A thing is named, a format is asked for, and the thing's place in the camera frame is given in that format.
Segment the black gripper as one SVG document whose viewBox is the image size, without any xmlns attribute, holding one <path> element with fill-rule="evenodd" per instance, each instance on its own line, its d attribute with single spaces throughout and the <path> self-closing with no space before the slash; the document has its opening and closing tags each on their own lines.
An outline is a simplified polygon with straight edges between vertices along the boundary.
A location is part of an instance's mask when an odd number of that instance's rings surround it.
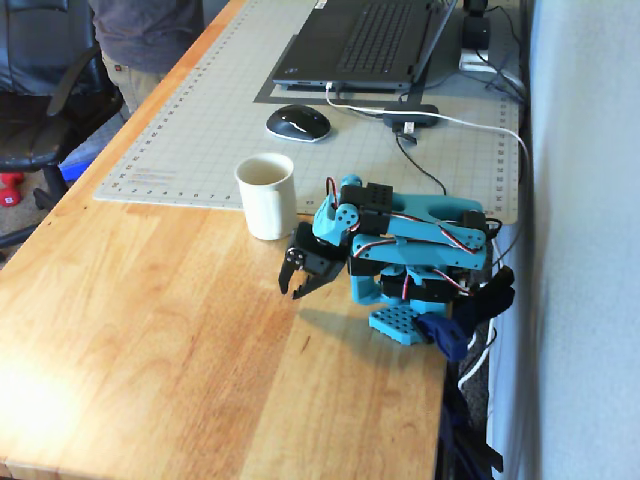
<svg viewBox="0 0 640 480">
<path fill-rule="evenodd" d="M 345 267 L 347 256 L 346 245 L 335 246 L 319 239 L 313 234 L 310 223 L 300 222 L 292 232 L 278 276 L 281 293 L 288 292 L 294 272 L 300 269 L 303 269 L 307 277 L 294 290 L 294 300 L 333 282 Z"/>
</svg>

